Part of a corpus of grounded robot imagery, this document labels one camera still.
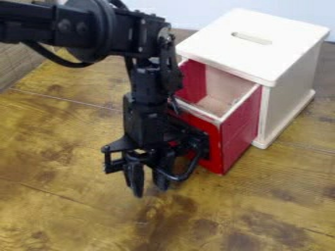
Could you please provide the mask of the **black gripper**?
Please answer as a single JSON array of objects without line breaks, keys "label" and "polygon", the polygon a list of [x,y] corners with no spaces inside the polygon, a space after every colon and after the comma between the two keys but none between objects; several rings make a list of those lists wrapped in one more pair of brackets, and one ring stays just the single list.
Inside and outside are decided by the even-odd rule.
[{"label": "black gripper", "polygon": [[152,169],[153,184],[161,191],[169,187],[174,153],[168,150],[169,121],[176,118],[168,113],[166,99],[156,103],[136,100],[128,92],[122,96],[122,136],[100,149],[104,155],[102,168],[106,174],[124,171],[126,186],[137,198],[144,191],[144,168]]}]

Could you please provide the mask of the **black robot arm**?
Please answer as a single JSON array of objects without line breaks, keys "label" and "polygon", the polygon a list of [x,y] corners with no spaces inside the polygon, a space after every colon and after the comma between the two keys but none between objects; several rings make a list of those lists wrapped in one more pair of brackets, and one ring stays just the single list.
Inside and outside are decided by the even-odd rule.
[{"label": "black robot arm", "polygon": [[84,68],[108,56],[124,58],[130,91],[122,96],[122,137],[104,145],[104,171],[124,173],[126,186],[140,197],[144,169],[154,185],[166,190],[170,168],[186,150],[169,112],[178,107],[173,94],[181,88],[169,23],[132,11],[120,0],[68,0],[62,5],[0,0],[0,42],[24,43],[53,63]]}]

